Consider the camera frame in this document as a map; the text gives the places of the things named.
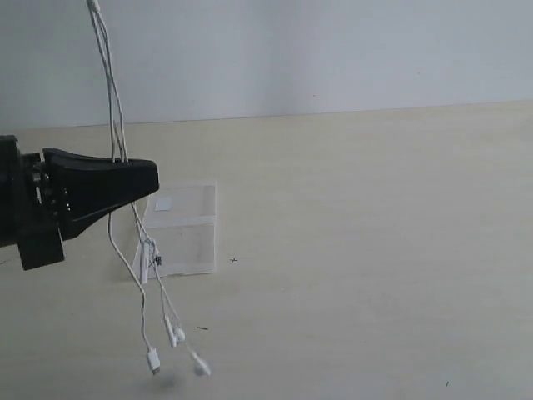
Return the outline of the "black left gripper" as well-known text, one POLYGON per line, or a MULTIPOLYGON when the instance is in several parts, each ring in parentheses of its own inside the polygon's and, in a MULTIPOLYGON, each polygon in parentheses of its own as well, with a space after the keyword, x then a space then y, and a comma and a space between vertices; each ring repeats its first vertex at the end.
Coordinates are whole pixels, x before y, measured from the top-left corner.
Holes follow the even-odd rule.
POLYGON ((62 262, 62 239, 78 237, 159 189, 150 160, 89 157, 54 147, 42 154, 43 171, 40 153, 23 154, 15 136, 1 137, 1 246, 17 246, 25 270, 62 262))

